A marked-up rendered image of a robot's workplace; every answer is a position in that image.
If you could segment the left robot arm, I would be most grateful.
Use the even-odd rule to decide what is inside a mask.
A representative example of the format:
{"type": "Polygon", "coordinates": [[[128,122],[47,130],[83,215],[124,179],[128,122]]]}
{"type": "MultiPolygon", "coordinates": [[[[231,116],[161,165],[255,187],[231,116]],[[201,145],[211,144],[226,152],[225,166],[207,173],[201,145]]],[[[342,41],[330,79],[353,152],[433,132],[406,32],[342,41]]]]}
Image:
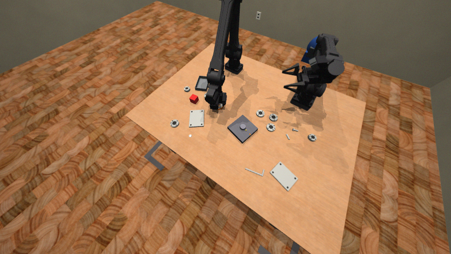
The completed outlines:
{"type": "Polygon", "coordinates": [[[316,97],[321,97],[325,92],[327,83],[331,83],[344,72],[343,57],[337,52],[335,47],[338,41],[339,39],[334,35],[325,33],[318,35],[316,39],[317,45],[312,53],[314,58],[309,60],[311,67],[306,68],[309,83],[318,84],[309,84],[306,91],[302,91],[300,94],[295,93],[292,98],[293,101],[311,108],[316,97]]]}

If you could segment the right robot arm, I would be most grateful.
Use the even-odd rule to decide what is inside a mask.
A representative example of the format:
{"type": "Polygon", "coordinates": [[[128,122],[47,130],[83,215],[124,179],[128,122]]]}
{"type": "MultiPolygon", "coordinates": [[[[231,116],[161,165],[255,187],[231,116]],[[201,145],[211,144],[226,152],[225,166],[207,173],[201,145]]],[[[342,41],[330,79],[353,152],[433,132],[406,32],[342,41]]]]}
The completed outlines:
{"type": "Polygon", "coordinates": [[[218,110],[218,104],[223,98],[221,86],[226,79],[224,57],[229,58],[225,67],[235,72],[239,72],[243,67],[243,64],[240,63],[243,49],[242,45],[239,44],[240,3],[242,3],[242,0],[221,0],[214,52],[207,72],[209,89],[205,101],[210,104],[212,110],[218,110]],[[229,32],[230,41],[228,42],[229,32]]]}

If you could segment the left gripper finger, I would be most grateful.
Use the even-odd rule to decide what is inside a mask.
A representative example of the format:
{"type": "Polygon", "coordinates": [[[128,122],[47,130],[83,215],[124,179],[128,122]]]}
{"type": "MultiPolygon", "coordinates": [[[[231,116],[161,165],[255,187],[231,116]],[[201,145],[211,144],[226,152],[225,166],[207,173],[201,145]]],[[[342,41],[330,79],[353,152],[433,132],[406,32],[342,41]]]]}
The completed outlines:
{"type": "Polygon", "coordinates": [[[291,90],[291,91],[293,91],[293,92],[295,92],[297,94],[300,94],[300,92],[302,90],[302,87],[303,87],[303,82],[302,81],[301,82],[297,82],[297,83],[288,84],[288,85],[284,86],[285,89],[291,90]],[[289,88],[289,87],[297,87],[297,89],[293,89],[293,88],[289,88]]]}
{"type": "Polygon", "coordinates": [[[283,70],[282,73],[296,76],[297,72],[298,72],[298,68],[299,68],[299,63],[291,66],[290,68],[287,68],[287,69],[283,70]],[[291,69],[295,69],[295,70],[293,72],[287,72],[288,70],[291,70],[291,69]]]}

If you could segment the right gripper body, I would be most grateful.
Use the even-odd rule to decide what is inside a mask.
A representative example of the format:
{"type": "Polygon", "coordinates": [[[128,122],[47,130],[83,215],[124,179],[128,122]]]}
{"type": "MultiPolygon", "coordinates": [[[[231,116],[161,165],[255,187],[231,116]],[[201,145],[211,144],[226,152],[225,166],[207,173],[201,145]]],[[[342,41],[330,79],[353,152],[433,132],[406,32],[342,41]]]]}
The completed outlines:
{"type": "Polygon", "coordinates": [[[227,93],[224,93],[224,92],[222,93],[223,98],[222,98],[222,101],[219,102],[219,104],[226,104],[226,101],[227,101],[226,95],[227,95],[227,93]]]}

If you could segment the white rectangular plate with four holes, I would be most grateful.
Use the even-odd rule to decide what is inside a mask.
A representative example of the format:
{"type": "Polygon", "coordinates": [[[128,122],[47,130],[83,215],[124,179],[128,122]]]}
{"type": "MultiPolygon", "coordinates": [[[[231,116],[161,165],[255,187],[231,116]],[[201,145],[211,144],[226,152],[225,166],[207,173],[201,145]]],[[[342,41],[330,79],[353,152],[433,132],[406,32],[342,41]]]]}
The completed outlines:
{"type": "Polygon", "coordinates": [[[298,180],[298,178],[281,162],[279,162],[270,173],[287,191],[289,191],[298,180]]]}

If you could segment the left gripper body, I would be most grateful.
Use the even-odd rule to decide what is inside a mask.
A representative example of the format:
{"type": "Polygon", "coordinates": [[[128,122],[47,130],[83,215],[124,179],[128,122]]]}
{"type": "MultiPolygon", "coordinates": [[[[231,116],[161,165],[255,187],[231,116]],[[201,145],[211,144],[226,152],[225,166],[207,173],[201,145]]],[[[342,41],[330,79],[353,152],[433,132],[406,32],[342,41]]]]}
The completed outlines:
{"type": "Polygon", "coordinates": [[[300,68],[298,68],[298,72],[297,72],[297,82],[303,82],[303,87],[302,87],[302,91],[305,91],[308,84],[318,84],[318,83],[309,83],[309,78],[308,78],[308,74],[307,74],[307,69],[306,66],[302,66],[302,72],[299,73],[300,68]]]}

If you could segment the red cube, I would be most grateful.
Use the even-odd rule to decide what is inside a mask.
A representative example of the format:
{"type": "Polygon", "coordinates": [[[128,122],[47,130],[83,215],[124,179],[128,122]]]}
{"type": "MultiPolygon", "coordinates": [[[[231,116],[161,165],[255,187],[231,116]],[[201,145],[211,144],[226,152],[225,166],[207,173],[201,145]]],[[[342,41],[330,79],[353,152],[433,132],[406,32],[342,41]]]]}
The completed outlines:
{"type": "Polygon", "coordinates": [[[189,99],[190,99],[190,102],[192,102],[194,104],[196,104],[199,101],[198,96],[196,96],[194,94],[192,94],[189,99]]]}

